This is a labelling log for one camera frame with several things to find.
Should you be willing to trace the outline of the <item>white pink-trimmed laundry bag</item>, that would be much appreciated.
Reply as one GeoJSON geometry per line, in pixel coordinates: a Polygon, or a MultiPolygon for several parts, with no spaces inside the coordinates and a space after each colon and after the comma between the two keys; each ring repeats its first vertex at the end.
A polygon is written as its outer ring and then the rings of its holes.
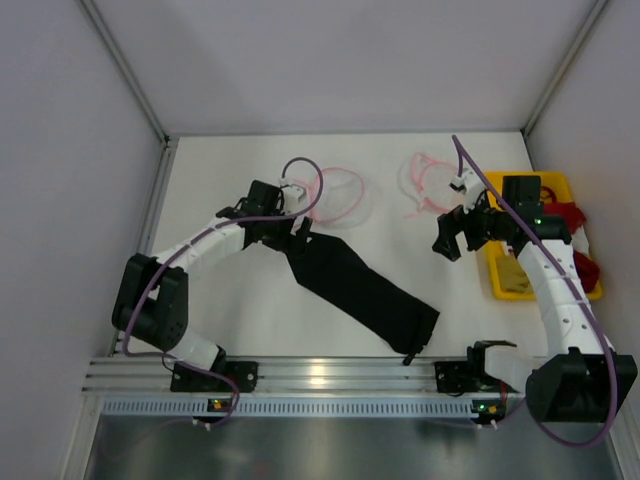
{"type": "Polygon", "coordinates": [[[363,224],[371,215],[373,200],[366,180],[340,167],[322,170],[324,186],[308,216],[327,228],[347,229],[363,224]]]}
{"type": "Polygon", "coordinates": [[[398,184],[415,206],[405,217],[416,217],[422,212],[446,214],[458,206],[462,197],[450,186],[456,173],[457,168],[450,162],[425,153],[417,152],[406,160],[399,169],[398,184]]]}

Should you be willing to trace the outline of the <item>gold garment in bin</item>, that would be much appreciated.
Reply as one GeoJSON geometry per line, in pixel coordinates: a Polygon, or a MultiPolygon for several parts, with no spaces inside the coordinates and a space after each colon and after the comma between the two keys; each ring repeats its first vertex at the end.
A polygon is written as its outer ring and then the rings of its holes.
{"type": "Polygon", "coordinates": [[[532,294],[531,283],[512,255],[504,255],[496,259],[498,285],[501,291],[513,294],[532,294]]]}

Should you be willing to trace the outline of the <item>red garment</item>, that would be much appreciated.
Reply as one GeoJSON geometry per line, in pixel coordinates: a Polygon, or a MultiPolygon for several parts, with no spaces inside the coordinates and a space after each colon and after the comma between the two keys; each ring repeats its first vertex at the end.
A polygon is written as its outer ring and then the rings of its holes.
{"type": "Polygon", "coordinates": [[[559,215],[564,219],[571,234],[578,276],[584,291],[590,294],[600,280],[601,270],[590,255],[590,245],[584,229],[586,216],[574,202],[559,202],[556,193],[547,186],[541,187],[540,199],[547,214],[559,215]]]}

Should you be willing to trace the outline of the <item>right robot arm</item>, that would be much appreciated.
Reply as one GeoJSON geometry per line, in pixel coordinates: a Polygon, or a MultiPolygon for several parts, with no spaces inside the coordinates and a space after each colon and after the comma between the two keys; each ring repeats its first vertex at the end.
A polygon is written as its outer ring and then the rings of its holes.
{"type": "Polygon", "coordinates": [[[574,262],[569,228],[543,203],[540,178],[504,177],[507,210],[491,205],[486,185],[470,170],[454,177],[450,186],[463,202],[439,217],[434,252],[458,260],[458,234],[470,251],[490,241],[506,244],[526,274],[546,333],[546,360],[536,360],[507,341],[478,341],[468,349],[474,369],[523,393],[539,422],[605,422],[626,398],[637,366],[632,356],[616,354],[589,322],[591,306],[574,262]]]}

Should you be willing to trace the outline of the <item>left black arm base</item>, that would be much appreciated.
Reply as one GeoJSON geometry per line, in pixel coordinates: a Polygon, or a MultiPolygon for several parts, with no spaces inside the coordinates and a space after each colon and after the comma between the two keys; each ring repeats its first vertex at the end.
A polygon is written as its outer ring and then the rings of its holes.
{"type": "Polygon", "coordinates": [[[259,363],[255,361],[224,360],[214,373],[187,367],[177,362],[172,367],[170,391],[177,393],[251,393],[258,380],[259,363]]]}

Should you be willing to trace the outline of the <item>aluminium front rail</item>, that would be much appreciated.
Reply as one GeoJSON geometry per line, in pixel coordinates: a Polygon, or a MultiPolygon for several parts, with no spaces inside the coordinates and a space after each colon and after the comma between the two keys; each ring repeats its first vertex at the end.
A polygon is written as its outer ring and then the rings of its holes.
{"type": "MultiPolygon", "coordinates": [[[[442,364],[461,358],[416,358],[404,365],[396,357],[232,357],[250,362],[228,378],[248,396],[434,396],[442,364]]],[[[84,394],[168,395],[181,380],[174,363],[155,358],[114,356],[90,361],[84,394]]]]}

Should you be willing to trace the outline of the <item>black bra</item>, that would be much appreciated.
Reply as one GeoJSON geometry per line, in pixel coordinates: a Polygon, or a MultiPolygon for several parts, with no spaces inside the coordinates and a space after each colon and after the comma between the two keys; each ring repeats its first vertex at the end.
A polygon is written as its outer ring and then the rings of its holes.
{"type": "Polygon", "coordinates": [[[405,366],[429,343],[440,312],[369,267],[343,239],[313,232],[287,260],[299,285],[376,334],[405,366]]]}

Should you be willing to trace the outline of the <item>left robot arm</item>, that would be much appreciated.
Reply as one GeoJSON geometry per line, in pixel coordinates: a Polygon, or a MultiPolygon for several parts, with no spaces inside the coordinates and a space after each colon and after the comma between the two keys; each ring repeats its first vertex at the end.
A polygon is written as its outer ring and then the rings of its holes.
{"type": "Polygon", "coordinates": [[[306,189],[291,180],[282,178],[278,185],[255,180],[247,195],[218,211],[192,237],[156,255],[133,255],[112,325],[178,361],[215,370],[224,352],[189,326],[189,283],[255,243],[282,253],[302,252],[312,225],[304,215],[306,201],[306,189]]]}

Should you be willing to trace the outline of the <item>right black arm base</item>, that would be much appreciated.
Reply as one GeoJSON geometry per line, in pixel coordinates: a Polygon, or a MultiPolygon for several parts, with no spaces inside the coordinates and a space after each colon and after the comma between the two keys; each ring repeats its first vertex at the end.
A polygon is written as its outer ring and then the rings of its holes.
{"type": "Polygon", "coordinates": [[[434,363],[437,391],[450,396],[471,393],[521,395],[502,380],[480,373],[467,360],[440,360],[434,363]]]}

